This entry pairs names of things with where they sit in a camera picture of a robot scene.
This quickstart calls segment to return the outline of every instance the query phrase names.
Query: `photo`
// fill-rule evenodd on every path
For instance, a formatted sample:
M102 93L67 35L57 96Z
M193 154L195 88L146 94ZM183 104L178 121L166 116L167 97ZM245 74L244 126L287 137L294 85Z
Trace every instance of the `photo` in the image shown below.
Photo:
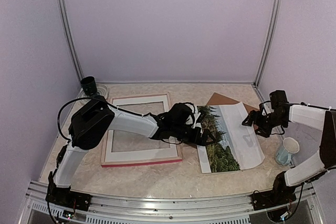
M250 169L265 158L253 127L242 126L247 116L242 103L198 106L204 115L201 125L209 129L218 143L199 146L202 173L234 172Z
M209 129L218 143L206 147L212 173L240 170L228 129L219 106L198 106L204 114L202 128Z

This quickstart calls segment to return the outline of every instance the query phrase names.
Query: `enclosure floor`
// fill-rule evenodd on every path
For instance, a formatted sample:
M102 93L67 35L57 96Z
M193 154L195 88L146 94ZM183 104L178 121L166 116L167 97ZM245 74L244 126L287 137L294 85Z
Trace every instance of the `enclosure floor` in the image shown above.
M110 97L169 93L171 103L190 101L205 105L214 92L258 108L260 103L251 85L247 84L111 84ZM81 107L77 102L70 116ZM63 131L67 132L70 116ZM219 174L202 174L197 149L181 144L183 161L134 167L102 168L102 141L85 156L77 169L72 189L88 193L141 198L198 198L250 193L269 189L277 174L285 170L275 160L280 138L258 136L265 155L256 168ZM56 139L40 182L47 183L48 174L55 169L56 156L66 141Z

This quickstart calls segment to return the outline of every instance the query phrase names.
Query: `black cup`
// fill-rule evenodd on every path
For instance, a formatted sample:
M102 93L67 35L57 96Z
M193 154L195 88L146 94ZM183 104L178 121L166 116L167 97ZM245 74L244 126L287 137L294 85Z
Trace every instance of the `black cup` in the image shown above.
M84 94L91 96L97 93L97 85L93 76L87 76L80 81Z

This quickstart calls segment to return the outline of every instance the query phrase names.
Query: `metal pole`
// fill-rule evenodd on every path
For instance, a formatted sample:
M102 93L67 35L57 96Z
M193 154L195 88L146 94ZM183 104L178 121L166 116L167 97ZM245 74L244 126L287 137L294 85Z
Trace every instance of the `metal pole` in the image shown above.
M83 79L84 76L83 76L83 71L82 71L82 68L80 66L80 63L79 63L79 60L78 60L78 57L77 57L77 53L76 53L76 50L75 50L75 44L74 44L74 41L72 39L72 34L71 34L69 21L68 21L68 16L67 16L67 9L66 9L66 5L65 5L65 0L57 0L57 1L58 1L58 7L59 7L59 10L60 10L60 14L61 14L61 20L62 20L62 24L63 24L65 37L66 37L68 47L69 47L69 50L70 50L72 63L73 63L73 66L75 68L78 81L80 81L81 79Z
M262 53L262 58L258 67L258 72L256 75L256 79L254 81L254 84L256 87L259 86L262 75L264 73L265 70L265 66L266 66L266 62L267 62L267 58L269 55L269 51L271 48L271 44L272 44L272 40L273 40L273 36L274 36L274 31L276 28L276 23L277 23L277 19L278 19L278 14L279 14L279 10L280 10L280 2L281 0L274 0L273 2L273 8L272 8L272 13L271 13L271 20L269 22L269 26L268 26L268 31L267 31L267 37L266 37L266 41L265 41L265 45L264 45L264 49L263 49L263 53Z

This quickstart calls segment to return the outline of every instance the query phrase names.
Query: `lavender wall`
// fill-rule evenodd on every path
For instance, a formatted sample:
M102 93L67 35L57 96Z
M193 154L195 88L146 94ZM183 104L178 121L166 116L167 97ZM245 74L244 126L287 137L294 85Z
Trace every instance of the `lavender wall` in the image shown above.
M282 0L275 37L260 89L284 89L290 102L336 108L336 0ZM296 162L317 151L321 133L291 125L300 142ZM336 219L336 173L314 183L328 223Z
M15 223L78 94L56 0L0 0L0 223Z
M99 81L248 81L273 0L66 0L85 75Z

